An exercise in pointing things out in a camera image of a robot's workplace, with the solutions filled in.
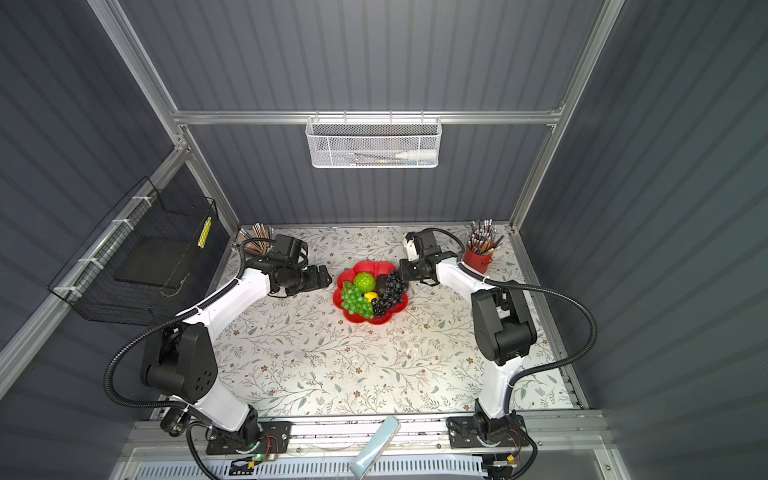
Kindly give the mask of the dark avocado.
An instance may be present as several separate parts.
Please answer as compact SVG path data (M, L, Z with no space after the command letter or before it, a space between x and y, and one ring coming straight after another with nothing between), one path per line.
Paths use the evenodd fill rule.
M378 275L376 278L375 292L379 297L384 296L388 289L388 276L386 274Z

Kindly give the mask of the white mesh wall basket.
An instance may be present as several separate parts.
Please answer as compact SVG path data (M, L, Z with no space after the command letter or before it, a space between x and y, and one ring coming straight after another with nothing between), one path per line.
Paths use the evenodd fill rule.
M311 163L319 169L431 169L439 164L443 128L426 115L312 116L305 136ZM436 149L434 163L398 161L395 154Z

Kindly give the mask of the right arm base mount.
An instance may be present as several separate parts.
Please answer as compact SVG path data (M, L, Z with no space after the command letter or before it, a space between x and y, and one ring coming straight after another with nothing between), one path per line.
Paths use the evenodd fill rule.
M453 449L511 448L519 450L530 445L522 416L515 414L498 419L486 419L480 413L472 417L453 416L445 420L450 446Z

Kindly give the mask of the red pencil cup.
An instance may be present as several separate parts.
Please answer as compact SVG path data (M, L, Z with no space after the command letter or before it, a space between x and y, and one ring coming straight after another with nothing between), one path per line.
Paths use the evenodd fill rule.
M494 249L478 250L467 246L462 261L472 270L485 274L493 261Z

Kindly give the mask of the white marker in basket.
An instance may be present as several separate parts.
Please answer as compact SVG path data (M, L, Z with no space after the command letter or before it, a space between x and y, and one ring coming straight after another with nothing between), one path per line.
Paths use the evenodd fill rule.
M434 163L438 159L438 151L436 149L417 149L401 151L395 154L395 159L398 161L409 163Z

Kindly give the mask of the large black grape bunch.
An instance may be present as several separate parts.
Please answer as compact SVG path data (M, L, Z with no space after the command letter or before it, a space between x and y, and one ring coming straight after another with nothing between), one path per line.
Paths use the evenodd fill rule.
M403 302L408 283L402 279L398 270L392 270L388 274L387 293L371 302L374 317L377 319L386 316L394 307Z

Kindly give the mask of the pencils in red cup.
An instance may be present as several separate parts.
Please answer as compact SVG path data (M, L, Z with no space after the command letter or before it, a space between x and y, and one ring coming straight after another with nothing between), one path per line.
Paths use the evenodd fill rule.
M503 241L503 234L492 219L472 220L466 248L480 256L491 255Z

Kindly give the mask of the green custard apple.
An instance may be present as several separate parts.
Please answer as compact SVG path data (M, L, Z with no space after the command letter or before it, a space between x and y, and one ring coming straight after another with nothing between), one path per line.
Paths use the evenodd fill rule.
M376 278L371 273L360 272L355 276L353 284L363 294L366 294L376 289Z

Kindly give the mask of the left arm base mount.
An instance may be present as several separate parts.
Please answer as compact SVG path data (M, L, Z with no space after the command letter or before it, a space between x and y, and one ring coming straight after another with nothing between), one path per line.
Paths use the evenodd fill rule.
M283 454L287 452L293 424L288 421L246 423L239 431L214 427L207 435L207 455Z

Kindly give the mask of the green grape bunch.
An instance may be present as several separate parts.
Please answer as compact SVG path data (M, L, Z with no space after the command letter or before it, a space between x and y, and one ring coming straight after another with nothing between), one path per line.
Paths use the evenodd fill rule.
M364 298L364 294L355 287L353 282L343 283L341 300L341 306L347 313L359 315L366 320L374 318L371 302Z

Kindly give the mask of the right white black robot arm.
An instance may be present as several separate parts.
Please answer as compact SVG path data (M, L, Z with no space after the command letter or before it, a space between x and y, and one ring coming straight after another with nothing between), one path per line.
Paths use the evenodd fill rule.
M476 416L498 420L511 413L512 377L522 371L524 358L537 342L524 286L493 280L469 266L462 252L442 249L435 238L440 231L425 228L406 233L407 257L399 262L398 271L407 282L445 286L470 303L474 339L486 359Z

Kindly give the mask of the light blue flat tool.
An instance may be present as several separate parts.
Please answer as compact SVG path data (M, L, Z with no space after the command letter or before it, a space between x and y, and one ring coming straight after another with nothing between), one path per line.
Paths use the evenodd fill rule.
M384 419L361 452L349 464L349 470L354 479L360 480L365 477L384 449L396 437L399 429L400 422L394 416Z

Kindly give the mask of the red flower fruit bowl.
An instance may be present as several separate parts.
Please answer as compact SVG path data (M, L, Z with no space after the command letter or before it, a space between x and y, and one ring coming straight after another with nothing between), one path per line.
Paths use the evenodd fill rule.
M408 305L407 289L393 264L361 261L337 279L333 302L351 323L383 325Z

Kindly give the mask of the coloured pencils in pink cup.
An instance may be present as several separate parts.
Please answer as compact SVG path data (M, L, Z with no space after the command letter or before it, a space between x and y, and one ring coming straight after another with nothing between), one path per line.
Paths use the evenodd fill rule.
M271 243L267 242L267 239L273 240L274 237L274 229L269 225L263 223L245 225L236 235L233 247L239 248L246 240L259 238L259 241L249 242L244 247L244 252L250 256L262 256L271 249Z

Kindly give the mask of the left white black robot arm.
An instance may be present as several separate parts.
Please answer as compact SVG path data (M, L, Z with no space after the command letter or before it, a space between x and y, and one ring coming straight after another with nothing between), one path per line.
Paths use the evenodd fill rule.
M185 310L179 324L151 334L144 348L141 382L228 432L242 429L253 409L218 378L219 335L262 298L324 289L332 281L325 266L309 263L305 241L278 234L270 244L263 256L243 257L234 278Z

